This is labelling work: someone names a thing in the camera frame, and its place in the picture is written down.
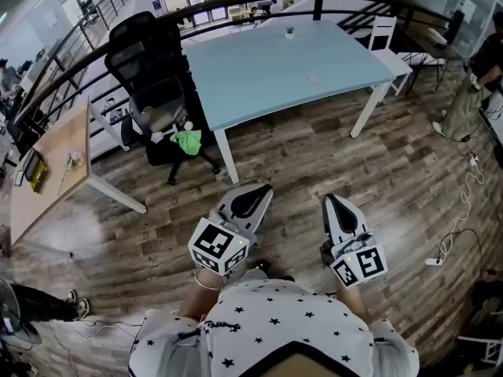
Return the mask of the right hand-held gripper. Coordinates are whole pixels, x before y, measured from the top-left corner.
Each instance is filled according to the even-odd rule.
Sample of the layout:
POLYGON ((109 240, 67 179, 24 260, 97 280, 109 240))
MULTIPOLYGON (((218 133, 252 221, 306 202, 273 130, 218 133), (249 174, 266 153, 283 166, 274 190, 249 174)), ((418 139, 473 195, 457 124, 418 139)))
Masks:
POLYGON ((327 240, 321 246, 321 261, 345 288, 387 272, 384 249, 376 242, 358 207, 329 193, 322 200, 322 214, 327 240))

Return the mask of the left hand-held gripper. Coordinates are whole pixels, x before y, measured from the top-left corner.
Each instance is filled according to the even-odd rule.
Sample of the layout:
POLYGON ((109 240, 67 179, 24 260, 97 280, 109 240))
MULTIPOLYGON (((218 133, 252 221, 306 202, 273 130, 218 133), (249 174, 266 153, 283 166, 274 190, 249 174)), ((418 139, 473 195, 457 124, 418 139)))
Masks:
POLYGON ((225 276, 239 265, 257 243, 255 232, 273 199, 270 184, 244 185, 227 192, 206 218, 201 218, 188 249, 201 267, 225 276))

